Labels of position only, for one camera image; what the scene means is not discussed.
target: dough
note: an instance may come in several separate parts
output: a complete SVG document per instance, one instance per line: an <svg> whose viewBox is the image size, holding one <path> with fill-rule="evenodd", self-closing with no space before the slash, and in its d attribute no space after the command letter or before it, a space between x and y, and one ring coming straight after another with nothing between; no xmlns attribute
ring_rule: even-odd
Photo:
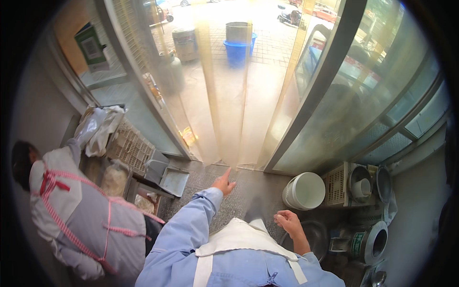
<svg viewBox="0 0 459 287"><path fill-rule="evenodd" d="M111 165L107 167L102 179L102 190L108 196L123 197L128 175L122 169Z"/></svg>

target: green sign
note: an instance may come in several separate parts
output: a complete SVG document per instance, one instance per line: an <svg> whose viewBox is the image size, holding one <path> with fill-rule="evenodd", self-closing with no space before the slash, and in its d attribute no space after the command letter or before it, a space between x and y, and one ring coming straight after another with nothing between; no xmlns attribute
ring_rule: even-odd
<svg viewBox="0 0 459 287"><path fill-rule="evenodd" d="M77 41L78 47L83 53L84 59L86 60L91 72L110 69L104 52L102 51L103 46L101 45L95 32L95 28L91 25L91 23L87 23L74 38Z"/></svg>
<svg viewBox="0 0 459 287"><path fill-rule="evenodd" d="M351 254L354 257L358 257L360 255L360 247L362 245L362 240L365 236L365 232L357 232L352 239L351 244Z"/></svg>

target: qr code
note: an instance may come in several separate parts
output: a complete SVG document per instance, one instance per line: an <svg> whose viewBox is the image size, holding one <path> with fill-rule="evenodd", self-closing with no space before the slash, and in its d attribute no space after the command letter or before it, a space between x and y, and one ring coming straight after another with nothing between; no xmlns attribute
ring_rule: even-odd
<svg viewBox="0 0 459 287"><path fill-rule="evenodd" d="M81 41L81 45L89 59L95 59L101 57L100 49L94 40L94 37L89 37Z"/></svg>

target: dark hair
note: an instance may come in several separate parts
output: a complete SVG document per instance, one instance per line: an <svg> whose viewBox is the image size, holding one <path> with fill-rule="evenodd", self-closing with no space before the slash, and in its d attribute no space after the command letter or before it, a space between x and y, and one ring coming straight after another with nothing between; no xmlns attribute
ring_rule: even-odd
<svg viewBox="0 0 459 287"><path fill-rule="evenodd" d="M37 149L29 142L17 141L14 144L11 155L11 169L13 178L23 189L30 191L29 176L32 169L29 154L31 151L38 152Z"/></svg>

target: white car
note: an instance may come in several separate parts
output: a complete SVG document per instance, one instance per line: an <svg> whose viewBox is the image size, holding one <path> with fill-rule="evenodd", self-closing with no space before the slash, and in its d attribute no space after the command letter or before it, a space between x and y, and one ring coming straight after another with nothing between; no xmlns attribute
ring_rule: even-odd
<svg viewBox="0 0 459 287"><path fill-rule="evenodd" d="M171 4L171 6L188 6L191 5L193 2L196 0L168 0ZM212 2L212 3L217 3L220 2L220 0L207 0L207 2Z"/></svg>

